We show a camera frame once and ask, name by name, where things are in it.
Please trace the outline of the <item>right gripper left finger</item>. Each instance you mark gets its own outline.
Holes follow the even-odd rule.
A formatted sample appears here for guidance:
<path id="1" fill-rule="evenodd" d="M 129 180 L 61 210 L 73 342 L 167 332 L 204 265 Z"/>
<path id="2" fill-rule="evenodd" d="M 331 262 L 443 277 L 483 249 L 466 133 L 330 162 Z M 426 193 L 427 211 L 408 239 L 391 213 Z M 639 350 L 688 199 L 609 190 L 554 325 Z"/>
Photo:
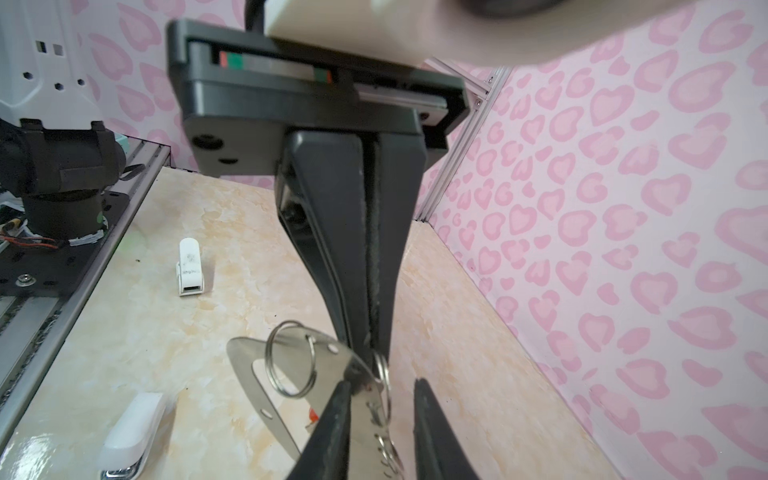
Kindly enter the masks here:
<path id="1" fill-rule="evenodd" d="M 288 480 L 348 478 L 351 393 L 348 381 L 337 384 Z"/>

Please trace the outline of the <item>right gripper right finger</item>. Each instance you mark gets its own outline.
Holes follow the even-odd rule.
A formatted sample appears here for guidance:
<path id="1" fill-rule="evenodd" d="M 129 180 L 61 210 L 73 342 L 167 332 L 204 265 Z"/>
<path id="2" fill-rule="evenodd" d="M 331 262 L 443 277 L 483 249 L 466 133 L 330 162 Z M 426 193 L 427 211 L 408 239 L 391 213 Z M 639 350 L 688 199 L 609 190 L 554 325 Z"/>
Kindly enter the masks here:
<path id="1" fill-rule="evenodd" d="M 478 480 L 426 379 L 414 384 L 414 452 L 421 480 Z"/>

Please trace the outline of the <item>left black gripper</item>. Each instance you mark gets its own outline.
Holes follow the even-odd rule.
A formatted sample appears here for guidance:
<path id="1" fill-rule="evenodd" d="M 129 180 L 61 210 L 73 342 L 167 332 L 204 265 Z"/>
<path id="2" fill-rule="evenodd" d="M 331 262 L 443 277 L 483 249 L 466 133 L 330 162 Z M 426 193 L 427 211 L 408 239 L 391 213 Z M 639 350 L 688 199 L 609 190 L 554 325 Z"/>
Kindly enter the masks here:
<path id="1" fill-rule="evenodd" d="M 366 364 L 372 348 L 388 357 L 426 158 L 433 165 L 446 154 L 448 134 L 470 112 L 463 81 L 190 19 L 167 24 L 166 47 L 199 171 L 273 175 L 282 155 L 278 218 L 338 340 Z M 352 134 L 377 133 L 367 159 L 366 259 L 363 145 Z"/>

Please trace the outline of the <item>silver carabiner keyring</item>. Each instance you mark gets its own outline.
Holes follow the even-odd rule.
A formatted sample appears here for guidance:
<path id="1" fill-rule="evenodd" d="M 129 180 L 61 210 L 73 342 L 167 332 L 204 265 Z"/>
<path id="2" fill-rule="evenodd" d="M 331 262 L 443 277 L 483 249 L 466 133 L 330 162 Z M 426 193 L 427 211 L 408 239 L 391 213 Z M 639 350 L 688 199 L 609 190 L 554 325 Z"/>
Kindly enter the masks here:
<path id="1" fill-rule="evenodd" d="M 400 479 L 404 468 L 389 432 L 388 366 L 370 369 L 338 340 L 298 321 L 279 324 L 265 340 L 235 337 L 226 345 L 232 369 L 251 405 L 295 464 L 299 445 L 270 395 L 302 400 L 320 416 L 335 387 L 348 381 L 351 434 L 347 479 Z"/>

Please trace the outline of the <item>right white key tag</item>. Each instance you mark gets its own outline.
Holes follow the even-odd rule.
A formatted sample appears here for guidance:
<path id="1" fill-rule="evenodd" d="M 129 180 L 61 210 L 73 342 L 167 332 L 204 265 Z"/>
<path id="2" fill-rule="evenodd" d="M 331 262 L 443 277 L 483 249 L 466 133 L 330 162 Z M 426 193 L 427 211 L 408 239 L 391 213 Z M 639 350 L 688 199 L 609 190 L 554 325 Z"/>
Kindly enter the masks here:
<path id="1" fill-rule="evenodd" d="M 100 479 L 137 479 L 168 404 L 162 393 L 137 394 L 105 438 L 98 458 Z"/>

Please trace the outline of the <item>white key tag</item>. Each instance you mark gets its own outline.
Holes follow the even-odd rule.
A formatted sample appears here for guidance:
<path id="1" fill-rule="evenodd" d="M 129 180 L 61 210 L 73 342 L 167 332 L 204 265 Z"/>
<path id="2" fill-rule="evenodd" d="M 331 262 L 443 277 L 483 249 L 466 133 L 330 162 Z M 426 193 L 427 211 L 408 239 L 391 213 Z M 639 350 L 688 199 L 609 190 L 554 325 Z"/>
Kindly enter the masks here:
<path id="1" fill-rule="evenodd" d="M 179 242 L 179 260 L 176 265 L 178 295 L 199 295 L 205 290 L 202 257 L 199 242 L 191 237 Z"/>
<path id="2" fill-rule="evenodd" d="M 162 393 L 137 394 L 105 438 L 98 458 L 100 479 L 137 479 L 168 404 Z"/>

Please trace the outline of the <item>left white key tag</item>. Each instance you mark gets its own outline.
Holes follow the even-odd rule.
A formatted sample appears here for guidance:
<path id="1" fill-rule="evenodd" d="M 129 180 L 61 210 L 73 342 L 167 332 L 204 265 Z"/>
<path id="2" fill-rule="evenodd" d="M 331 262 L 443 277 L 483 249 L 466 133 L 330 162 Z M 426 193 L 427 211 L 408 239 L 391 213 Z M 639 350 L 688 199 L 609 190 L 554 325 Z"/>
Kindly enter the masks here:
<path id="1" fill-rule="evenodd" d="M 205 290 L 202 257 L 199 242 L 191 237 L 179 242 L 179 260 L 176 265 L 178 295 L 199 295 Z"/>

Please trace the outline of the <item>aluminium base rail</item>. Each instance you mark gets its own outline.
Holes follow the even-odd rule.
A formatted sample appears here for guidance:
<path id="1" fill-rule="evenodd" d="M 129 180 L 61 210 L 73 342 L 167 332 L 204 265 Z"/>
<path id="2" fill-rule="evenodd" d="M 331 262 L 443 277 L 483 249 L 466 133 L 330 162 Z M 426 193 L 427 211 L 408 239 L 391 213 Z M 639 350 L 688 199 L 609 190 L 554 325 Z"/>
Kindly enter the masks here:
<path id="1" fill-rule="evenodd" d="M 1 447 L 38 390 L 171 147 L 130 137 L 129 172 L 102 195 L 108 232 L 94 245 L 1 249 Z"/>

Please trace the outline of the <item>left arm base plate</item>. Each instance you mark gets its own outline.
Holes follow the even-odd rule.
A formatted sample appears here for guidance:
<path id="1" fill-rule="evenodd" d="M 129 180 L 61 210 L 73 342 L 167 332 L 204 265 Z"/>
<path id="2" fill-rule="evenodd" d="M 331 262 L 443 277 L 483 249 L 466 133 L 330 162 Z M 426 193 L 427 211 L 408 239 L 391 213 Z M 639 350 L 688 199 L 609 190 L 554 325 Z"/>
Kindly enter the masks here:
<path id="1" fill-rule="evenodd" d="M 95 243 L 58 249 L 8 245 L 1 251 L 1 295 L 66 297 L 80 285 L 129 206 L 130 196 L 108 192 L 102 201 L 109 226 Z"/>

